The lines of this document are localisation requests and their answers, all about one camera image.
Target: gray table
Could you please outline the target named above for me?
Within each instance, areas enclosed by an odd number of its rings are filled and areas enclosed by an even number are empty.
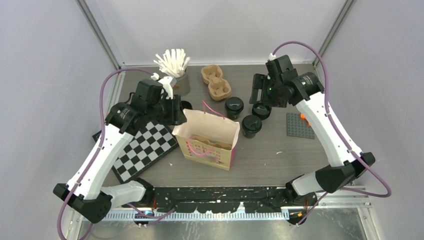
[[[223,78],[232,88],[232,96],[241,98],[245,107],[239,122],[251,114],[249,98],[255,73],[266,74],[263,65],[223,65]],[[295,65],[299,74],[314,72],[311,64]],[[225,113],[224,101],[212,100],[207,85],[201,77],[202,66],[190,66],[187,71],[191,92],[183,100],[191,102],[193,109],[202,110],[205,100],[215,110]],[[137,83],[148,78],[142,72],[125,74],[120,101],[125,101]],[[318,139],[291,137],[286,134],[286,113],[295,113],[296,108],[273,108],[271,116],[263,121],[262,130],[256,137],[247,139],[240,131],[236,145],[236,156],[230,171],[211,167],[185,159],[177,148],[143,172],[140,177],[157,187],[182,186],[283,186],[293,178],[313,172],[328,164],[327,157]],[[118,179],[110,172],[105,186],[118,185]]]

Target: lego baseplate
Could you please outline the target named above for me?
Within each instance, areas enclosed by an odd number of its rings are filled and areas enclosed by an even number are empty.
[[[287,136],[315,139],[314,130],[306,120],[301,119],[300,113],[287,113]]]

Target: checkerboard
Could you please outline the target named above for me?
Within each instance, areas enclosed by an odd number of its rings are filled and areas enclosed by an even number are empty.
[[[119,153],[112,171],[119,182],[127,183],[178,147],[171,129],[149,122]]]

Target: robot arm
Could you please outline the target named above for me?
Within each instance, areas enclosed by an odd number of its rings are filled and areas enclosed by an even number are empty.
[[[318,77],[312,72],[299,76],[287,55],[268,61],[266,67],[268,75],[255,74],[253,77],[249,102],[256,103],[258,92],[261,90],[259,101],[264,105],[285,108],[289,103],[295,106],[310,123],[329,163],[326,167],[286,183],[288,201],[322,190],[334,193],[361,176],[366,169],[346,148],[326,114],[324,87]],[[362,152],[331,108],[330,114],[339,131],[349,141],[352,150],[361,153],[361,158],[371,166],[375,162],[373,154]]]
[[[142,179],[118,186],[102,187],[119,152],[133,139],[139,129],[151,121],[163,125],[180,125],[187,121],[179,95],[173,94],[176,80],[170,76],[159,81],[145,79],[138,83],[131,103],[118,102],[105,119],[103,146],[81,182],[78,182],[68,205],[92,223],[100,222],[110,209],[132,202],[149,203],[153,186]],[[53,193],[62,200],[75,185],[95,154],[97,141],[85,162],[66,183],[58,183]]]

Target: paper bag handle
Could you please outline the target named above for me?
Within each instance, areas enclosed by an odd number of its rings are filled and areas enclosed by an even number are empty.
[[[204,152],[204,153],[197,153],[193,148],[192,148],[192,146],[190,145],[190,141],[189,140],[191,140],[191,139],[193,139],[193,137],[192,136],[189,136],[188,137],[188,140],[187,140],[187,146],[188,146],[188,149],[190,149],[190,151],[192,152],[192,153],[194,153],[194,154],[196,154],[197,156],[205,156],[206,154],[208,154],[208,153],[210,153],[210,152],[212,152],[212,149],[214,148],[214,146],[210,146],[210,149],[209,150],[207,150],[206,152]]]
[[[219,112],[217,112],[217,111],[215,111],[215,110],[213,110],[208,104],[206,104],[206,102],[204,101],[204,100],[202,100],[202,102],[203,102],[203,113],[204,114],[206,114],[206,108],[205,107],[207,107],[209,110],[211,110],[214,114],[217,114],[217,115],[219,115],[219,116],[221,116],[224,120],[225,120],[225,117],[224,117],[224,115],[222,115],[221,113],[219,113]]]

